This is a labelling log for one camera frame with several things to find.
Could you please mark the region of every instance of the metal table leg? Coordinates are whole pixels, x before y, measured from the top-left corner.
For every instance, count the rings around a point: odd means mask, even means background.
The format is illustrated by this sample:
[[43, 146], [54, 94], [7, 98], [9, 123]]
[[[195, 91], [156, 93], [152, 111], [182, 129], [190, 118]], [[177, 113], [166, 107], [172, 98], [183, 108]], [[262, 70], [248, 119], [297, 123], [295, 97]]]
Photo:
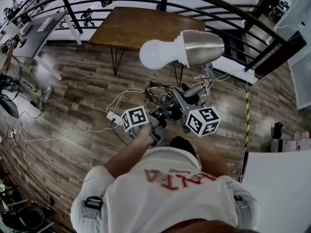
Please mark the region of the metal table leg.
[[118, 68], [119, 68], [119, 65], [120, 65], [120, 62], [121, 62], [121, 59], [123, 57], [123, 54], [124, 54], [124, 49], [122, 50], [122, 54], [119, 58], [119, 61], [118, 61], [118, 64], [117, 64], [117, 56], [118, 56], [118, 48], [116, 48], [116, 55], [115, 55], [115, 58], [113, 56], [113, 51], [112, 51], [112, 47], [111, 47], [111, 59], [112, 59], [112, 67], [113, 67], [113, 72], [115, 75], [117, 75], [117, 71], [118, 71]]
[[180, 87], [181, 86], [181, 81], [182, 81], [182, 78], [183, 78], [184, 65], [181, 64], [181, 72], [180, 72], [179, 81], [178, 81], [178, 78], [177, 78], [175, 62], [173, 62], [173, 65], [174, 65], [174, 74], [175, 74], [175, 77], [176, 77], [177, 86]]

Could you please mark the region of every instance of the person's leg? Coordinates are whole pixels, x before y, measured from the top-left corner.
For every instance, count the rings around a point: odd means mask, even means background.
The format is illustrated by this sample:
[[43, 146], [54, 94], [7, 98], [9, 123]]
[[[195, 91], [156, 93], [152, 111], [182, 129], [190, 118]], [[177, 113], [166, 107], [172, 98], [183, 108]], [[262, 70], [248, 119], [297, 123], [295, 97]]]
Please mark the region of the person's leg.
[[196, 154], [195, 154], [194, 148], [191, 145], [191, 143], [188, 140], [186, 140], [186, 139], [184, 139], [184, 138], [182, 138], [180, 136], [175, 137], [170, 142], [169, 146], [172, 147], [172, 148], [176, 148], [176, 149], [187, 151], [187, 152], [189, 152], [190, 154], [192, 154], [196, 158]]

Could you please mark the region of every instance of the power strip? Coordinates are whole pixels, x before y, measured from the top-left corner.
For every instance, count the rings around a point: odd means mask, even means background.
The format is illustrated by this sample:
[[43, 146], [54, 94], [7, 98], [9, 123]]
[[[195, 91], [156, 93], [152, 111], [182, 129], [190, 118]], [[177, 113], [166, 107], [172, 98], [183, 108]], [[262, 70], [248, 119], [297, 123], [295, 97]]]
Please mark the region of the power strip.
[[112, 121], [114, 119], [114, 122], [117, 123], [119, 126], [123, 126], [123, 121], [120, 116], [117, 114], [113, 113], [112, 111], [109, 111], [107, 118]]

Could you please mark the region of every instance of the lamp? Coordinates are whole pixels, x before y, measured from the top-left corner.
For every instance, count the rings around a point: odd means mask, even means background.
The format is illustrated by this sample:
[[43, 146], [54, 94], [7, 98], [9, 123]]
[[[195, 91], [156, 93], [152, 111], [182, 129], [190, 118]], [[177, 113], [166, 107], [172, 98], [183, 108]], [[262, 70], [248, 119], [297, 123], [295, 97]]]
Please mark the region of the lamp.
[[141, 47], [139, 57], [148, 69], [161, 69], [176, 60], [192, 68], [217, 60], [224, 50], [224, 42], [218, 35], [186, 30], [173, 42], [147, 41]]

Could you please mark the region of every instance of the desk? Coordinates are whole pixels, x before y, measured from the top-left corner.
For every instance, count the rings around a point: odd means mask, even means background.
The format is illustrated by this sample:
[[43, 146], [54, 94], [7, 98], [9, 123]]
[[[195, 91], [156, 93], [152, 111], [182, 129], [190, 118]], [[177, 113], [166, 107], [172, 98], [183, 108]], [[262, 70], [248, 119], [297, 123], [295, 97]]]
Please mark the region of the desk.
[[[159, 10], [116, 7], [88, 43], [111, 47], [115, 75], [124, 50], [139, 51], [149, 40], [174, 41], [183, 30], [205, 31], [203, 21]], [[116, 48], [114, 58], [112, 49]], [[117, 64], [118, 48], [122, 54]]]
[[[46, 27], [46, 29], [42, 32], [37, 32], [37, 30], [40, 28], [42, 23], [46, 20], [48, 17], [53, 17], [54, 19], [49, 23], [49, 25]], [[28, 30], [26, 35], [23, 37], [27, 39], [25, 45], [22, 48], [17, 47], [13, 55], [15, 57], [22, 57], [22, 58], [34, 58], [40, 65], [42, 65], [47, 71], [49, 71], [54, 77], [56, 77], [58, 80], [62, 80], [62, 77], [48, 64], [46, 64], [39, 56], [39, 52], [43, 48], [44, 44], [49, 39], [49, 36], [53, 33], [53, 31], [57, 28], [57, 26], [61, 23], [62, 20], [65, 19], [65, 22], [67, 23], [71, 33], [73, 34], [75, 40], [78, 42], [79, 45], [82, 44], [79, 35], [75, 31], [73, 25], [71, 24], [67, 13], [66, 12], [60, 12], [53, 15], [48, 15], [45, 17], [41, 17], [35, 20], [32, 20], [31, 28]]]

